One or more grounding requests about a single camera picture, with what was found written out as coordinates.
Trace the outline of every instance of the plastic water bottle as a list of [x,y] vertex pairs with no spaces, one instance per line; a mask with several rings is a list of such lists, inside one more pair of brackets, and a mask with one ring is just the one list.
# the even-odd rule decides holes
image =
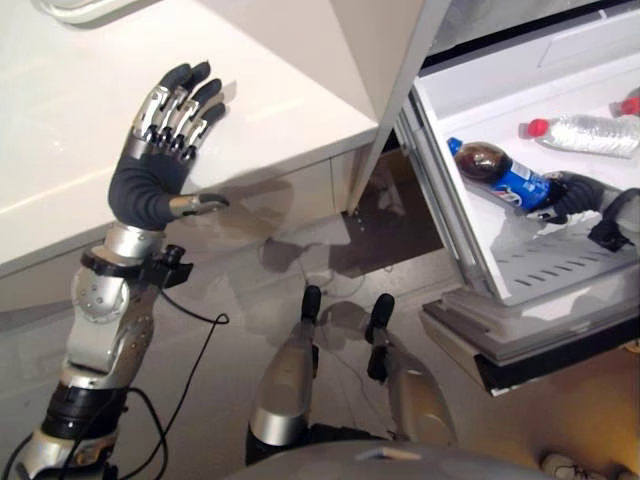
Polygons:
[[561,150],[631,158],[640,146],[640,118],[633,115],[536,118],[527,126],[527,133],[539,143]]

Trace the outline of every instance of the black bracket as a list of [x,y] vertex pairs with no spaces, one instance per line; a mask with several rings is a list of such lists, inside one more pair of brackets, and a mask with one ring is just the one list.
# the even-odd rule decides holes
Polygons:
[[140,265],[122,266],[87,249],[82,254],[81,263],[100,276],[140,280],[163,289],[180,285],[189,278],[193,263],[180,263],[184,252],[184,248],[178,245],[167,245],[164,253],[150,255]]

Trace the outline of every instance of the white shoe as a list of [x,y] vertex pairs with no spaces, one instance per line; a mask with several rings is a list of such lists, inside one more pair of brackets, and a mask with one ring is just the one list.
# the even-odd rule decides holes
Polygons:
[[616,480],[640,480],[640,476],[631,472],[622,472],[618,474]]
[[558,453],[551,453],[540,464],[542,471],[558,480],[607,480],[607,477],[596,472],[588,472],[571,458]]

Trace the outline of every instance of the pepsi bottle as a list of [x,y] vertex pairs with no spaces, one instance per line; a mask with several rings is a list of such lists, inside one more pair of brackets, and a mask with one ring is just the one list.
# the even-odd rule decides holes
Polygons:
[[447,143],[463,177],[526,212],[553,205],[565,193],[557,180],[530,170],[495,145],[463,144],[454,137]]

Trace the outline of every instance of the wire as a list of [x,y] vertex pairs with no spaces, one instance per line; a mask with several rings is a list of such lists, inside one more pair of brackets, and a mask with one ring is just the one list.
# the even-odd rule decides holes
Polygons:
[[20,452],[22,451],[24,446],[27,443],[29,443],[29,440],[31,440],[31,437],[33,437],[33,433],[30,433],[29,435],[27,435],[27,437],[24,440],[22,440],[16,448],[14,448],[13,452],[11,452],[11,455],[9,455],[9,459],[7,460],[7,463],[4,465],[4,470],[2,471],[2,480],[9,479],[9,474],[11,473],[11,467],[13,466],[13,462],[16,461],[16,458],[18,457],[18,455],[20,455]]
[[[322,332],[322,335],[324,336],[325,342],[327,342],[327,345],[328,345],[329,344],[329,337],[327,336],[327,332],[325,331],[324,327],[325,327],[324,325],[321,325],[320,326],[320,331]],[[378,409],[373,406],[373,402],[371,401],[371,399],[369,398],[369,395],[367,395],[367,392],[364,389],[364,382],[362,380],[362,376],[360,375],[360,373],[352,365],[350,365],[346,360],[344,360],[340,355],[338,355],[336,352],[334,352],[332,350],[329,350],[329,354],[331,354],[338,362],[340,362],[342,365],[344,365],[347,369],[349,369],[351,371],[351,373],[353,373],[356,376],[356,378],[358,379],[358,383],[360,384],[360,394],[364,398],[365,402],[367,402],[367,405],[369,406],[369,408],[371,409],[371,411],[375,415],[375,417],[378,420],[378,422],[380,423],[380,425],[388,432],[389,428],[387,427],[387,424],[385,423],[385,421],[382,419],[382,415],[380,415],[380,412],[378,412]],[[350,406],[348,400],[347,400],[347,407],[349,408],[349,410],[351,410],[351,406]],[[356,427],[357,427],[358,426],[358,422],[355,419],[355,416],[353,416],[353,421],[354,421],[354,423],[356,424]]]
[[[221,313],[215,320],[212,320],[211,318],[204,317],[195,312],[192,312],[188,308],[183,307],[178,302],[173,300],[169,295],[167,295],[164,290],[160,290],[160,296],[164,298],[169,304],[180,310],[182,313],[186,313],[187,315],[190,315],[193,318],[197,318],[198,320],[202,320],[203,322],[216,325],[226,325],[227,323],[229,323],[229,316],[226,313]],[[220,317],[224,317],[226,320],[220,321]]]
[[171,430],[171,427],[173,426],[173,422],[175,421],[176,417],[178,416],[178,413],[180,412],[180,409],[182,408],[182,404],[184,403],[184,400],[187,397],[187,392],[189,391],[189,387],[191,386],[191,381],[193,380],[193,376],[195,375],[198,365],[200,364],[200,360],[202,360],[202,356],[204,355],[204,352],[206,351],[207,346],[209,345],[209,341],[213,336],[213,332],[215,331],[218,325],[226,325],[230,321],[229,316],[226,313],[221,313],[215,318],[215,320],[212,320],[202,315],[198,315],[197,313],[194,313],[191,310],[188,310],[187,308],[183,307],[182,305],[172,300],[163,291],[160,291],[160,295],[162,296],[162,298],[164,298],[167,302],[169,302],[171,305],[173,305],[175,308],[177,308],[181,312],[186,313],[187,315],[190,315],[194,318],[197,318],[198,320],[211,324],[211,328],[209,329],[209,334],[207,335],[207,338],[205,339],[204,344],[200,349],[200,353],[198,353],[196,361],[194,362],[193,367],[191,368],[191,372],[189,373],[189,377],[187,378],[187,382],[185,383],[184,389],[182,391],[182,395],[180,396],[180,400],[178,401],[178,404],[176,405],[176,408],[173,411],[171,418],[169,419],[169,423],[167,423],[167,427],[164,429],[164,432],[162,432],[162,435],[160,436],[160,440],[156,444],[153,451],[149,454],[147,459],[144,461],[144,463],[140,465],[138,468],[136,468],[135,470],[133,470],[131,473],[128,473],[125,476],[121,477],[120,480],[128,480],[129,478],[133,478],[142,470],[147,468],[147,466],[153,461],[153,459],[156,456],[156,453],[158,453],[158,449],[160,448],[162,443],[166,441],[166,436],[169,433],[169,430]]
[[166,434],[162,430],[162,423],[160,423],[158,413],[156,412],[156,409],[153,408],[153,403],[151,402],[149,396],[144,393],[142,389],[137,387],[130,387],[129,389],[127,389],[127,391],[136,393],[142,399],[142,401],[147,406],[147,409],[149,410],[149,414],[153,419],[153,423],[155,424],[156,429],[158,430],[158,435],[160,435],[160,443],[162,445],[162,466],[160,467],[160,471],[158,472],[158,474],[155,476],[155,480],[159,480],[167,470],[167,463],[169,462],[169,445],[167,444]]

